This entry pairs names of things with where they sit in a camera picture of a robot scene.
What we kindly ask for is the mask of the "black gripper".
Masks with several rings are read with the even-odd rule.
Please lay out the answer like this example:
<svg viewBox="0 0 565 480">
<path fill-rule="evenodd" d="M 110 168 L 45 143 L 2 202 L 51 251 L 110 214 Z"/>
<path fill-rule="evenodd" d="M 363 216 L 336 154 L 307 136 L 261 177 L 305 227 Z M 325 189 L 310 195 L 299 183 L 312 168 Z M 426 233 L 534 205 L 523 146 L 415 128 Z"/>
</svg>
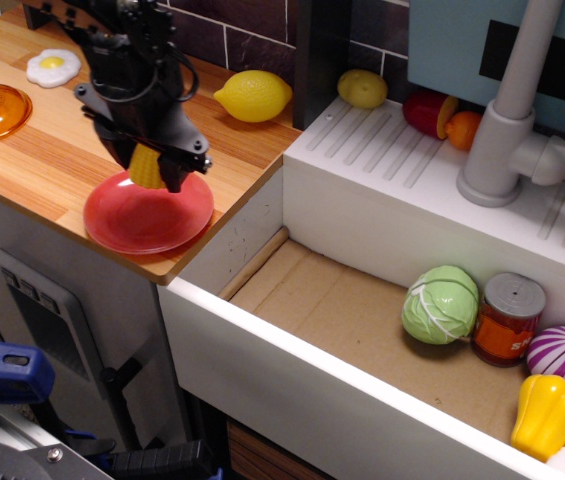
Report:
<svg viewBox="0 0 565 480">
<path fill-rule="evenodd" d="M 180 193 L 187 176 L 207 172 L 212 161 L 208 140 L 183 110 L 199 77 L 174 36 L 173 29 L 72 32 L 90 67 L 89 82 L 75 94 L 105 149 L 124 170 L 137 144 L 158 151 L 161 180 L 169 192 Z"/>
</svg>

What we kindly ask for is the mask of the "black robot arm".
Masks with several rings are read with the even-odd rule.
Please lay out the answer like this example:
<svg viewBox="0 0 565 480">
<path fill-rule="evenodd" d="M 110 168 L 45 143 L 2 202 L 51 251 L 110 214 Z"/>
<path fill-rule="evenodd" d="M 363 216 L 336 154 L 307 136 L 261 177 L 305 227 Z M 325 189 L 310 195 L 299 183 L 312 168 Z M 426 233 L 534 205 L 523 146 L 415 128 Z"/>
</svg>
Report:
<svg viewBox="0 0 565 480">
<path fill-rule="evenodd" d="M 199 87 L 191 61 L 174 43 L 170 11 L 155 1 L 28 1 L 54 19 L 90 69 L 75 97 L 113 159 L 124 169 L 142 149 L 156 154 L 164 188 L 178 193 L 205 173 L 209 142 L 184 112 Z"/>
</svg>

